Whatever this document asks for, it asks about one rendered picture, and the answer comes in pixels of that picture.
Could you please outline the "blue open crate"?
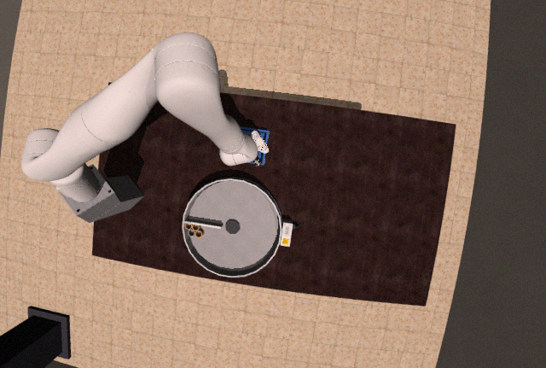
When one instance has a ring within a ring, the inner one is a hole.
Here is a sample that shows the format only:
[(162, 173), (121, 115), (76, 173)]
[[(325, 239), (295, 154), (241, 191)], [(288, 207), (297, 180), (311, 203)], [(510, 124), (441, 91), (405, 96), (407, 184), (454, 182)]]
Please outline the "blue open crate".
[[(264, 139), (264, 141), (266, 142), (266, 144), (268, 143), (268, 139), (269, 139), (269, 135), (270, 135), (270, 131), (266, 131), (266, 130), (259, 130), (259, 129), (253, 129), (253, 128), (247, 128), (247, 127), (241, 127), (241, 130), (243, 132), (245, 132), (247, 135), (249, 135), (251, 137), (251, 132), (252, 131), (257, 131), (261, 137)], [(251, 130), (251, 131), (249, 131)], [(262, 132), (263, 131), (263, 132)], [(265, 154), (262, 153), (262, 152), (258, 152), (258, 157), (260, 159), (260, 161), (262, 162), (261, 165), (264, 165), (265, 164)]]

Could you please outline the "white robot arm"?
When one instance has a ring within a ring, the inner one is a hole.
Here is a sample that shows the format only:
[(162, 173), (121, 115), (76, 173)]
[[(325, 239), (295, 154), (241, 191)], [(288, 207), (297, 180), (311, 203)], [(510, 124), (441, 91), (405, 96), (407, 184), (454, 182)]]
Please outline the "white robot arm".
[(29, 178), (50, 181), (77, 202), (93, 200), (101, 186), (85, 163), (129, 139), (158, 101), (209, 137), (227, 166), (252, 162), (258, 151), (267, 154), (269, 147), (257, 131), (248, 136), (233, 117), (224, 114), (220, 89), (218, 61), (210, 41), (192, 32), (171, 35), (73, 110), (60, 131), (30, 132), (22, 171)]

